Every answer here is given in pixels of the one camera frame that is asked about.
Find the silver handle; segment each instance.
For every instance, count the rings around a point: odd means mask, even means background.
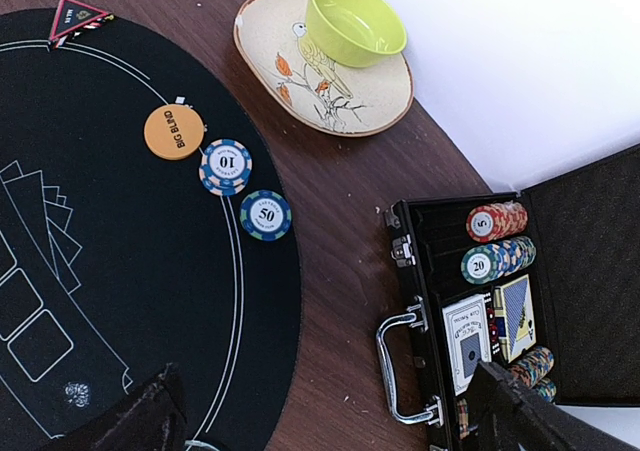
[[[398,387],[396,385],[396,376],[393,371],[391,354],[389,353],[387,343],[384,340],[385,333],[395,326],[407,325],[410,327],[417,327],[417,325],[422,325],[426,327],[426,322],[424,320],[420,320],[418,315],[413,312],[414,310],[417,311],[418,308],[420,308],[420,306],[411,306],[407,309],[407,313],[391,316],[378,328],[376,333],[376,345],[378,348],[380,367],[382,369],[382,380],[384,381],[384,390],[387,395],[389,412],[397,421],[404,424],[418,424],[426,422],[429,425],[435,424],[439,427],[443,424],[443,418],[442,405],[438,396],[434,396],[434,400],[436,401],[435,404],[428,406],[419,414],[405,416],[400,414],[398,411]]]

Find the poker mat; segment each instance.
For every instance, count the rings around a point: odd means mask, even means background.
[[[240,223],[248,193],[284,195],[266,144],[162,36],[116,18],[49,49],[53,17],[0,17],[0,448],[37,449],[173,362],[190,440],[262,450],[301,313],[293,229],[264,242]],[[250,150],[244,192],[209,193],[199,152],[149,151],[147,117],[177,98],[206,123],[203,146],[231,138]]]

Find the table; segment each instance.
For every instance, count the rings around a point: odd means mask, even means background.
[[[0,0],[0,13],[57,1]],[[486,184],[417,103],[394,128],[363,139],[313,131],[274,106],[233,44],[244,0],[80,1],[190,52],[229,88],[271,148],[296,216],[304,311],[298,368],[269,449],[425,449],[423,426],[389,416],[375,352],[375,329],[402,309],[382,212],[403,198],[484,193]],[[390,343],[402,406],[417,410],[407,336],[397,332]]]

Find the yellow-green plastic bowl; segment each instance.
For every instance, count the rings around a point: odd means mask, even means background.
[[[365,68],[407,45],[400,17],[384,0],[309,0],[307,32],[334,61]]]

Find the leaf illustration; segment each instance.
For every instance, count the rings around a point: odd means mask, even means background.
[[[320,81],[320,84],[318,84],[318,87],[316,88],[316,94],[320,94],[322,91],[326,91],[327,89],[329,89],[329,81],[323,79],[322,81]]]
[[[284,102],[289,106],[293,106],[293,102],[291,101],[291,94],[289,94],[289,88],[287,88],[287,85],[282,83],[276,89],[278,90],[278,94],[280,94],[280,97],[284,100]]]
[[[286,59],[280,56],[280,53],[278,53],[278,56],[276,58],[276,68],[278,68],[278,71],[283,76],[291,76],[293,74],[291,72],[291,68],[289,67],[289,63],[287,63]]]

